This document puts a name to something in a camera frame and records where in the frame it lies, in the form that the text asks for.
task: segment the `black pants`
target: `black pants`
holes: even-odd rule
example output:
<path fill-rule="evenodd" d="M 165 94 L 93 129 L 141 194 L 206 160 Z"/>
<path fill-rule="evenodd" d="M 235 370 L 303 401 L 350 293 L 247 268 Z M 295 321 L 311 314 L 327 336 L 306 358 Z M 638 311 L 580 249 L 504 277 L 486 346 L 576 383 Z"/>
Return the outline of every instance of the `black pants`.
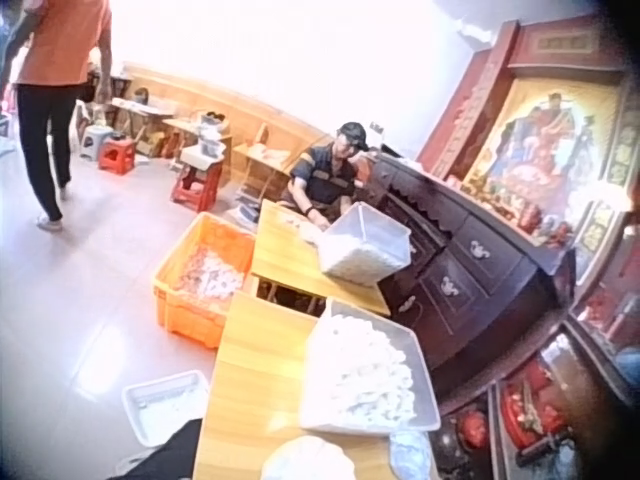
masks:
<path fill-rule="evenodd" d="M 63 188 L 71 180 L 69 124 L 79 93 L 79 85 L 17 87 L 20 143 L 27 164 L 29 182 L 40 205 L 52 221 L 60 220 L 62 212 L 56 201 L 56 189 L 49 166 L 47 128 L 51 120 L 56 179 L 58 187 Z"/>

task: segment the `small wooden table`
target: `small wooden table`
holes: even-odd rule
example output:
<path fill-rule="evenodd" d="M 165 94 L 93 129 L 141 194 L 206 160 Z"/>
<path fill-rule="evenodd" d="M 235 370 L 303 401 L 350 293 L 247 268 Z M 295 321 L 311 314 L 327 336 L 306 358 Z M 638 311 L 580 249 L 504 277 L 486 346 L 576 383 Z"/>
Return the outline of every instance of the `small wooden table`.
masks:
<path fill-rule="evenodd" d="M 124 98 L 113 98 L 111 100 L 111 105 L 119 110 L 127 112 L 127 121 L 123 130 L 129 130 L 129 134 L 136 144 L 144 137 L 146 130 L 153 121 L 165 120 L 174 116 L 172 112 L 163 111 L 159 108 L 150 107 L 148 105 L 142 105 L 132 100 L 125 100 Z M 133 115 L 139 115 L 142 118 L 142 128 L 137 134 L 133 128 Z"/>
<path fill-rule="evenodd" d="M 291 210 L 263 200 L 253 251 L 251 273 L 274 287 L 282 286 L 310 295 L 312 298 L 334 297 L 371 312 L 389 315 L 380 288 L 356 285 L 328 277 L 320 271 L 314 246 L 300 238 L 295 226 L 284 221 Z M 307 221 L 298 215 L 301 221 Z"/>
<path fill-rule="evenodd" d="M 256 480 L 298 427 L 305 344 L 316 320 L 245 293 L 229 309 L 202 424 L 194 480 Z M 386 438 L 322 435 L 344 449 L 358 480 L 394 480 Z M 432 463 L 431 478 L 437 478 Z"/>
<path fill-rule="evenodd" d="M 282 173 L 286 176 L 289 176 L 291 173 L 291 169 L 294 166 L 295 159 L 291 156 L 291 152 L 287 150 L 277 150 L 272 148 L 267 148 L 264 145 L 256 144 L 253 146 L 249 146 L 246 143 L 238 145 L 234 147 L 233 151 L 235 153 L 239 153 L 243 155 L 249 161 L 249 165 L 245 170 L 245 176 L 242 180 L 240 189 L 238 190 L 238 196 L 244 197 L 252 203 L 260 205 L 260 202 L 264 198 L 264 194 L 267 191 L 267 187 L 273 180 L 273 178 L 279 173 Z M 278 152 L 280 155 L 272 155 L 273 153 Z M 259 164 L 265 165 L 269 167 L 269 175 L 264 181 L 259 193 L 254 196 L 249 193 L 244 192 L 247 189 L 247 181 L 249 180 L 249 175 L 251 172 L 251 164 L 253 162 L 257 162 Z"/>
<path fill-rule="evenodd" d="M 223 129 L 223 131 L 228 130 L 229 128 L 229 122 L 227 122 L 225 120 L 227 126 Z M 182 118 L 165 118 L 162 121 L 163 124 L 165 124 L 166 126 L 172 128 L 173 130 L 179 130 L 180 131 L 180 141 L 178 142 L 178 146 L 176 147 L 176 153 L 173 157 L 173 159 L 171 160 L 171 164 L 169 165 L 170 169 L 180 169 L 181 165 L 180 165 L 180 155 L 182 153 L 182 150 L 185 148 L 184 145 L 186 143 L 186 136 L 190 135 L 191 137 L 194 137 L 196 140 L 198 138 L 198 134 L 199 134 L 199 127 L 200 125 L 196 122 L 192 122 L 190 120 L 185 120 Z M 221 133 L 220 134 L 220 142 L 224 143 L 226 146 L 226 150 L 225 150 L 225 157 L 227 158 L 231 158 L 231 153 L 227 153 L 228 150 L 231 148 L 231 134 L 229 133 Z"/>

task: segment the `man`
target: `man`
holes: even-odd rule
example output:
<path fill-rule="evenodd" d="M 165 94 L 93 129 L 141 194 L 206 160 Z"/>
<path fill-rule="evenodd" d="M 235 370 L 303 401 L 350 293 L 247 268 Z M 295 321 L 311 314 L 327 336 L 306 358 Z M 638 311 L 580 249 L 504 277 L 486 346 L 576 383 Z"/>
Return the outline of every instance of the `man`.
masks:
<path fill-rule="evenodd" d="M 326 230 L 330 220 L 351 206 L 358 173 L 351 160 L 368 149 L 366 140 L 364 127 L 349 122 L 340 127 L 334 142 L 312 147 L 300 155 L 280 204 L 302 213 Z"/>
<path fill-rule="evenodd" d="M 0 91 L 4 92 L 11 62 L 33 34 L 18 76 L 17 98 L 20 142 L 29 182 L 45 211 L 37 225 L 54 232 L 62 229 L 62 212 L 49 167 L 47 128 L 51 122 L 53 158 L 60 199 L 67 194 L 69 124 L 87 81 L 89 52 L 101 53 L 102 78 L 96 101 L 111 94 L 111 9 L 109 0 L 25 0 L 24 17 L 12 33 L 2 56 Z"/>

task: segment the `dark wooden cabinet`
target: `dark wooden cabinet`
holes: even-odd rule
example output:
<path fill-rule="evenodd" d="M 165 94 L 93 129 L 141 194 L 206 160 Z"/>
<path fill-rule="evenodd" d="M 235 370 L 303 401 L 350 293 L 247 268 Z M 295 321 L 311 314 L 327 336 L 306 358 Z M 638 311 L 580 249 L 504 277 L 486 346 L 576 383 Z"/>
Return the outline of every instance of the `dark wooden cabinet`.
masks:
<path fill-rule="evenodd" d="M 380 283 L 391 319 L 413 329 L 441 404 L 571 300 L 573 252 L 536 246 L 463 193 L 379 158 L 360 197 L 411 229 L 411 265 Z"/>
<path fill-rule="evenodd" d="M 494 293 L 523 254 L 498 234 L 469 216 L 455 234 L 451 251 L 488 293 Z"/>

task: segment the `white plastic tray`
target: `white plastic tray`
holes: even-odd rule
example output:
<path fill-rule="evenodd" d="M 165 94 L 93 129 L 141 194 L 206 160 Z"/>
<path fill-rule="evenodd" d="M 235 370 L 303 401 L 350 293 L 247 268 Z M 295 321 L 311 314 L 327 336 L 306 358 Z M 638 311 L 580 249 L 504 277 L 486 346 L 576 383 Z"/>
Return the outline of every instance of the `white plastic tray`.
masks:
<path fill-rule="evenodd" d="M 140 443 L 150 448 L 166 443 L 189 420 L 203 418 L 208 401 L 209 383 L 198 370 L 122 391 L 129 423 Z"/>

